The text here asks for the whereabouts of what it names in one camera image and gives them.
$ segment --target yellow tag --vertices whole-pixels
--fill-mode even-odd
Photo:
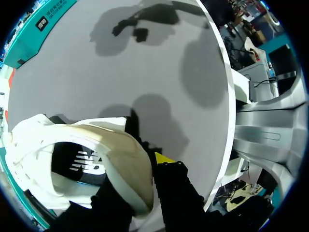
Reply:
[[[174,160],[155,152],[156,163],[175,163]]]

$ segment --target chair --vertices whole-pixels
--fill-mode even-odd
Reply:
[[[298,175],[308,139],[308,94],[301,69],[296,73],[288,91],[236,114],[233,149],[274,177],[282,199]]]

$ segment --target white sneaker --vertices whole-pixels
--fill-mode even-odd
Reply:
[[[23,191],[29,189],[47,209],[65,210],[69,201],[91,208],[90,197],[99,186],[52,172],[55,143],[71,142],[87,147],[99,159],[75,163],[71,170],[80,167],[91,174],[91,167],[96,167],[94,170],[100,170],[101,174],[106,172],[135,214],[144,216],[153,207],[151,164],[140,144],[124,132],[125,125],[125,117],[88,119],[66,125],[53,124],[45,115],[36,115],[12,130],[5,159],[19,187]]]

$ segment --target round table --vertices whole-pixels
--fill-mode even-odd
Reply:
[[[136,114],[142,140],[183,161],[207,198],[231,151],[235,93],[222,39],[203,10],[194,0],[78,1],[16,70],[9,130],[40,113],[66,123]],[[156,198],[131,228],[163,226]]]

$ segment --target new balance logo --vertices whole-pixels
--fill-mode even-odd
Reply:
[[[72,164],[70,170],[78,171],[82,169],[83,173],[92,175],[102,175],[105,173],[105,168],[102,163],[102,158],[96,155],[96,152],[92,153],[91,156],[86,151],[79,151],[81,156],[76,156],[75,163]]]

